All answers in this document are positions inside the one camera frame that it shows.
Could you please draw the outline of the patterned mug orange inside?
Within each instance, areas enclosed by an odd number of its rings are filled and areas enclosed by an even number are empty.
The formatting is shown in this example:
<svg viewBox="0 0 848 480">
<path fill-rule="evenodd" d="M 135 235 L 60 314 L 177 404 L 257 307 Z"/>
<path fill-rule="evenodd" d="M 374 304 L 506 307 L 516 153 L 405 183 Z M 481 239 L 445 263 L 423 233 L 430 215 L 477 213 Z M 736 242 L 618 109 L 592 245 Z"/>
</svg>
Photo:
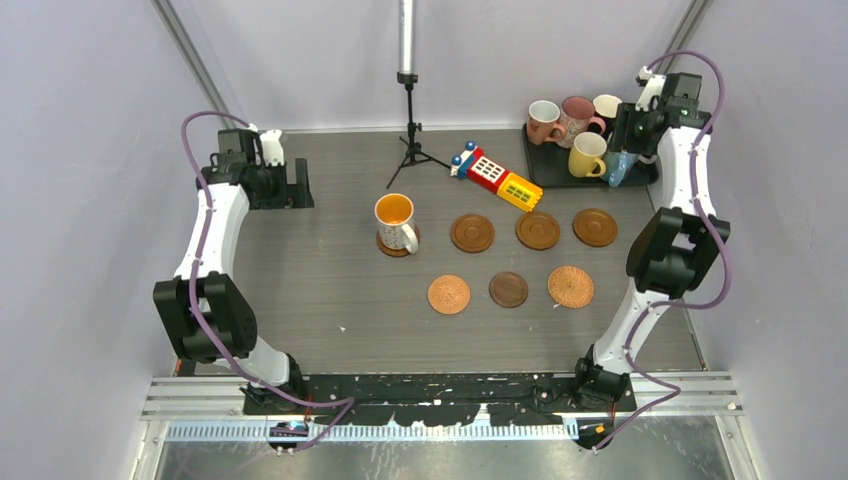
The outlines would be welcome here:
<svg viewBox="0 0 848 480">
<path fill-rule="evenodd" d="M 416 226 L 414 221 L 415 208 L 412 200 L 400 193 L 383 195 L 374 205 L 374 215 L 380 225 Z"/>
</svg>

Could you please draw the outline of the ridged wooden coaster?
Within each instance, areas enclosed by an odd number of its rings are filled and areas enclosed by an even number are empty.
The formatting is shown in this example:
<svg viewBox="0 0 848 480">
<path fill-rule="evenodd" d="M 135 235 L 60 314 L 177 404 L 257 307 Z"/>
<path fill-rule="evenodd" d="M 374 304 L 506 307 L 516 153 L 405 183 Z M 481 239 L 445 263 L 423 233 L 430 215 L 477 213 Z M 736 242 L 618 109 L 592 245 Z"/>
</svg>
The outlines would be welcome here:
<svg viewBox="0 0 848 480">
<path fill-rule="evenodd" d="M 545 212 L 527 212 L 516 222 L 515 233 L 519 242 L 533 250 L 548 250 L 560 239 L 559 222 Z"/>
<path fill-rule="evenodd" d="M 450 228 L 450 238 L 455 247 L 465 253 L 481 253 L 495 239 L 495 228 L 491 221 L 479 214 L 459 216 Z"/>
<path fill-rule="evenodd" d="M 579 211 L 573 218 L 572 230 L 579 241 L 594 248 L 610 246 L 618 237 L 614 217 L 597 208 Z"/>
<path fill-rule="evenodd" d="M 378 248 L 391 257 L 416 254 L 420 248 L 420 230 L 411 224 L 380 225 L 377 230 Z"/>
</svg>

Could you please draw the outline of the woven coaster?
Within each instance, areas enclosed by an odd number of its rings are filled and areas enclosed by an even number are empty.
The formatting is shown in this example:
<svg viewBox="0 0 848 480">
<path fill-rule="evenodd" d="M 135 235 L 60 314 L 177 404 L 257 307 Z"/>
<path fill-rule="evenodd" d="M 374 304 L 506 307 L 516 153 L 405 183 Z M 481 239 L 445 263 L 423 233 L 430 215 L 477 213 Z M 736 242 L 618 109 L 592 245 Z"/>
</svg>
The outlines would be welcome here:
<svg viewBox="0 0 848 480">
<path fill-rule="evenodd" d="M 455 315 L 469 305 L 471 289 L 459 276 L 442 275 L 428 287 L 427 300 L 436 312 Z"/>
<path fill-rule="evenodd" d="M 590 275 L 570 265 L 554 269 L 548 277 L 547 288 L 550 297 L 557 304 L 571 309 L 586 307 L 595 293 Z"/>
</svg>

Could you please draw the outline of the dark wooden coaster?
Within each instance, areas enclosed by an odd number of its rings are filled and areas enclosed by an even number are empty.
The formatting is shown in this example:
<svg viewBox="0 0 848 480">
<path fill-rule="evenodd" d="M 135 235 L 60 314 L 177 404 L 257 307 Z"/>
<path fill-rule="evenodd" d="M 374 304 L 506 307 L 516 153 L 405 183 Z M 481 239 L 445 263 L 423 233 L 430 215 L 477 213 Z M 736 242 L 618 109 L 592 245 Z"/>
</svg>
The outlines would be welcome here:
<svg viewBox="0 0 848 480">
<path fill-rule="evenodd" d="M 489 296 L 499 306 L 516 308 L 528 298 L 529 287 L 519 274 L 504 271 L 495 274 L 489 282 Z"/>
</svg>

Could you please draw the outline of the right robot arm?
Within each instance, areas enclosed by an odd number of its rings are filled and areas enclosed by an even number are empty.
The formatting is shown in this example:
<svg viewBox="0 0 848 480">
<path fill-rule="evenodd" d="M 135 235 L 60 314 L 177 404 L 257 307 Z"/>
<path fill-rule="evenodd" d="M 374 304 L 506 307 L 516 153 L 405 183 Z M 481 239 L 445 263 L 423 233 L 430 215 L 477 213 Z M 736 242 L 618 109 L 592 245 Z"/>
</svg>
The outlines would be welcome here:
<svg viewBox="0 0 848 480">
<path fill-rule="evenodd" d="M 612 145 L 657 160 L 662 202 L 631 245 L 628 287 L 611 325 L 575 366 L 571 397 L 589 411 L 621 399 L 653 327 L 700 286 L 730 235 L 709 195 L 712 117 L 699 107 L 701 76 L 642 68 L 637 83 L 643 91 L 620 106 Z"/>
</svg>

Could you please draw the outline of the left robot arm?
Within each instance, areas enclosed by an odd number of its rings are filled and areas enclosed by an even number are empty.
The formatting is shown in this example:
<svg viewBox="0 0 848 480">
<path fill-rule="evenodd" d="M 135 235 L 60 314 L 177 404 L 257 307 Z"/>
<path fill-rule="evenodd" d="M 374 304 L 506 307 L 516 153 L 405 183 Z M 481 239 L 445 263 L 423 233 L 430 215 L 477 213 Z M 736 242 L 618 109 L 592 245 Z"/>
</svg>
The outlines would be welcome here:
<svg viewBox="0 0 848 480">
<path fill-rule="evenodd" d="M 296 360 L 263 340 L 256 315 L 233 278 L 237 240 L 251 210 L 312 208 L 308 165 L 287 166 L 279 129 L 255 126 L 218 133 L 218 149 L 196 170 L 198 211 L 187 251 L 173 277 L 155 284 L 152 298 L 181 360 L 220 363 L 271 384 L 268 400 L 298 412 L 307 389 Z"/>
</svg>

